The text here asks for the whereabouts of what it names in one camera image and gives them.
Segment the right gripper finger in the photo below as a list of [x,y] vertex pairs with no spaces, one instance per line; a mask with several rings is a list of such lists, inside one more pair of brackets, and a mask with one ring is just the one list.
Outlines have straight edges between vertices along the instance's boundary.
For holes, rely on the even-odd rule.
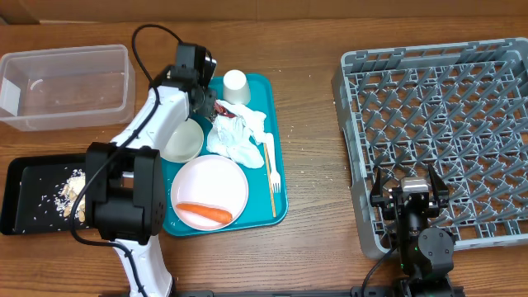
[[447,185],[443,182],[441,177],[436,172],[434,166],[429,163],[427,166],[427,170],[430,177],[430,183],[432,188],[432,193],[434,196],[434,200],[436,201],[439,208],[447,208],[449,204],[449,188]]
[[385,208],[389,204],[389,198],[384,196],[384,185],[387,178],[380,167],[376,168],[375,183],[370,190],[370,205],[372,207]]

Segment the red snack wrapper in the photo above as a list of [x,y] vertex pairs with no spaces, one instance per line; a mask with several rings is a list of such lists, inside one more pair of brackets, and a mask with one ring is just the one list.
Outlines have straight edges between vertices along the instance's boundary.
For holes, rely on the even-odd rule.
[[215,119],[218,117],[218,116],[223,116],[223,117],[227,117],[227,118],[234,118],[236,117],[236,115],[234,113],[232,113],[231,111],[229,111],[226,107],[222,106],[221,104],[219,104],[219,101],[216,101],[214,103],[214,112],[213,112],[213,115],[211,117],[211,121],[214,122]]

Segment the large white tissue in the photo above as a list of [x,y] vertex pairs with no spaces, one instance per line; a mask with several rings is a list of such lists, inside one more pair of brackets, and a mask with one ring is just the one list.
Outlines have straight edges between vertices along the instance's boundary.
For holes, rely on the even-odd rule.
[[262,130],[253,131],[246,126],[243,118],[218,115],[208,133],[206,149],[244,167],[257,169],[264,165],[257,146],[265,141],[265,136]]

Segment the white bowl with rice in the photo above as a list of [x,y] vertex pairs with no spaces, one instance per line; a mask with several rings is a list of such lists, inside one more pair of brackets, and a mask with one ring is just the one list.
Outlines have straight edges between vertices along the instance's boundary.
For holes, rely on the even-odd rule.
[[197,157],[204,143],[204,132],[193,119],[181,123],[161,152],[161,157],[173,163],[186,163]]

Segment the orange carrot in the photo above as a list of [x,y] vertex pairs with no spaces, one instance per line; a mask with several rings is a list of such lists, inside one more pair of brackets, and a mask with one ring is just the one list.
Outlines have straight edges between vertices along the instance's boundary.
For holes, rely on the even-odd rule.
[[229,224],[233,221],[233,216],[230,212],[215,207],[193,203],[179,203],[176,205],[176,208],[180,211],[190,212],[219,224]]

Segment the rice and peanut pile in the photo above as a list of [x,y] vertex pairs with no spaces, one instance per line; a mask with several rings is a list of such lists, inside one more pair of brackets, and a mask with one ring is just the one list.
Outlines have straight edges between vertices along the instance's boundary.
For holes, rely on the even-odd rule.
[[85,186],[85,172],[82,169],[74,169],[71,176],[58,184],[58,192],[54,196],[56,210],[64,218],[72,214],[75,200]]

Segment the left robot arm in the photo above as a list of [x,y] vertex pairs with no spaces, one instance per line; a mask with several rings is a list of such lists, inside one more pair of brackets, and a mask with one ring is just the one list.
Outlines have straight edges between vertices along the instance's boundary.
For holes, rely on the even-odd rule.
[[161,152],[191,114],[214,114],[215,67],[206,47],[179,44],[175,64],[149,84],[148,99],[127,128],[86,151],[86,221],[98,230],[99,245],[119,255],[132,296],[176,294],[158,237],[167,213]]

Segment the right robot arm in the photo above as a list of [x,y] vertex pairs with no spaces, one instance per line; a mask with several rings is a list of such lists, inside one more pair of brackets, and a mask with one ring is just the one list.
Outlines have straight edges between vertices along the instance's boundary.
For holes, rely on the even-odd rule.
[[391,249],[375,264],[379,267],[393,252],[399,254],[405,277],[384,288],[390,296],[456,297],[464,294],[452,286],[448,277],[454,268],[455,236],[428,223],[449,205],[449,188],[432,165],[427,170],[428,179],[405,177],[399,187],[391,188],[385,195],[382,172],[378,169],[370,191],[370,205],[380,208],[383,217],[396,225]]

